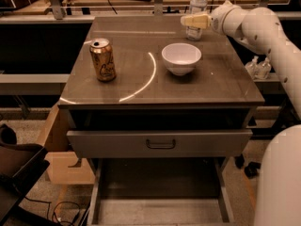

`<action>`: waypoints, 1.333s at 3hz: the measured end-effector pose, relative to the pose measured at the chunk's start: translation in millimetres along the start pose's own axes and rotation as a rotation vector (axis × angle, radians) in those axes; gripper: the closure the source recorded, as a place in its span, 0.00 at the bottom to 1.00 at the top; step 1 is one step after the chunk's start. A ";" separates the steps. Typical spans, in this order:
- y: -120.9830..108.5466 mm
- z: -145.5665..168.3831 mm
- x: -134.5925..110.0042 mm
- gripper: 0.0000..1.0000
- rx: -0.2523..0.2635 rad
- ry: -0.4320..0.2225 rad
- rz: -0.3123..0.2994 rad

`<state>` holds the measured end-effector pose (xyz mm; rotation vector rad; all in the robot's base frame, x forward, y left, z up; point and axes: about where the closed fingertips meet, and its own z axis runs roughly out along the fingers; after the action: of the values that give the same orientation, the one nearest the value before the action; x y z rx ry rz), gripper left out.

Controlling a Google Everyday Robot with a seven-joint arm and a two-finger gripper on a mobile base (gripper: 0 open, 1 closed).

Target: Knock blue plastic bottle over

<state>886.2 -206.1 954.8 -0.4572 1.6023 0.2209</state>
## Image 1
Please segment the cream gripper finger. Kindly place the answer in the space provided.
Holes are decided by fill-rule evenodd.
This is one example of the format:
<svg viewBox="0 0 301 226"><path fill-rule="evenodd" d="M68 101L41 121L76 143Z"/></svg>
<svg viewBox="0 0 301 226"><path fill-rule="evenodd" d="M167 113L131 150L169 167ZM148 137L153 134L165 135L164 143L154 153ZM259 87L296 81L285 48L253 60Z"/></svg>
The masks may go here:
<svg viewBox="0 0 301 226"><path fill-rule="evenodd" d="M181 17L181 24L184 26L207 29L211 25L212 17L207 13L195 13Z"/></svg>

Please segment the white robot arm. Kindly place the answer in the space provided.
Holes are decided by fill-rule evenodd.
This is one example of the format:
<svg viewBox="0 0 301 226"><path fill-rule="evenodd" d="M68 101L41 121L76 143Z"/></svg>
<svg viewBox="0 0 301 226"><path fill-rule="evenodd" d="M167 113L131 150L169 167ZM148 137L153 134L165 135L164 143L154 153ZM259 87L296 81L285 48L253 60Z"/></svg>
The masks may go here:
<svg viewBox="0 0 301 226"><path fill-rule="evenodd" d="M230 1L210 14L181 17L181 24L211 28L250 51L266 56L289 99L301 116L301 51L283 31L277 14L265 7L243 9ZM278 132L261 160L254 226L301 226L301 125Z"/></svg>

